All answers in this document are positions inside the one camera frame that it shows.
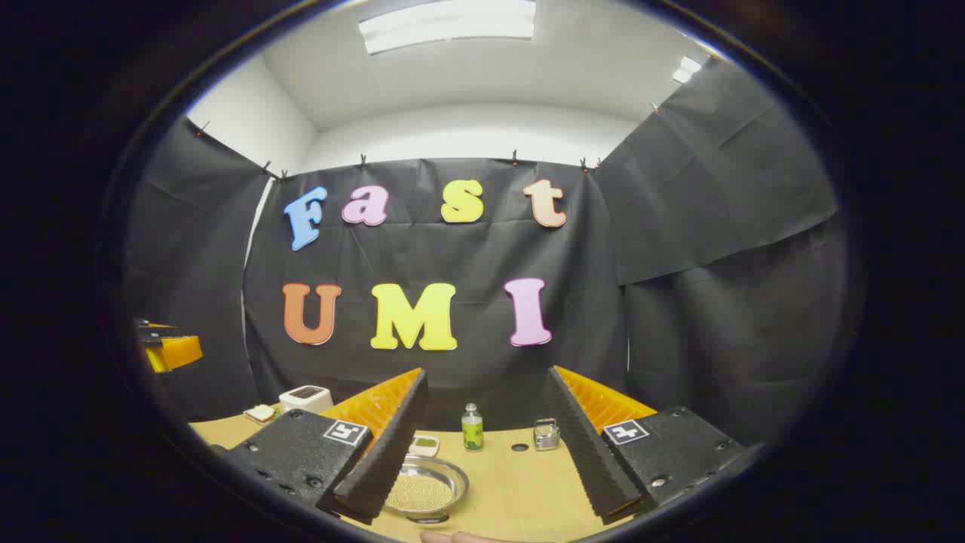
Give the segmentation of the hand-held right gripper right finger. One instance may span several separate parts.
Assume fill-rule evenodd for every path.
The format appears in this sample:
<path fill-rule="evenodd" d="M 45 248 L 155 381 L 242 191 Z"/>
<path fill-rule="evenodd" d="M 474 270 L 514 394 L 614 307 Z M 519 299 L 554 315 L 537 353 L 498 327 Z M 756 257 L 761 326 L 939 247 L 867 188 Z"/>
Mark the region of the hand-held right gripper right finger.
<path fill-rule="evenodd" d="M 564 367 L 548 371 L 548 413 L 603 523 L 685 497 L 747 451 L 686 406 L 654 410 Z"/>

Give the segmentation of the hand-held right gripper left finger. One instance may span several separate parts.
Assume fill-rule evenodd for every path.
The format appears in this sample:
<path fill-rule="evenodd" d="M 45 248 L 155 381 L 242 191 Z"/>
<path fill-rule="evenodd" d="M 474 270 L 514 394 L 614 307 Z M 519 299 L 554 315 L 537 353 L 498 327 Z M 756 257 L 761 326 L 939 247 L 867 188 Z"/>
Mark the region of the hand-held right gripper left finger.
<path fill-rule="evenodd" d="M 399 477 L 427 406 L 421 368 L 321 415 L 292 408 L 237 446 L 231 466 L 290 501 L 371 523 Z"/>

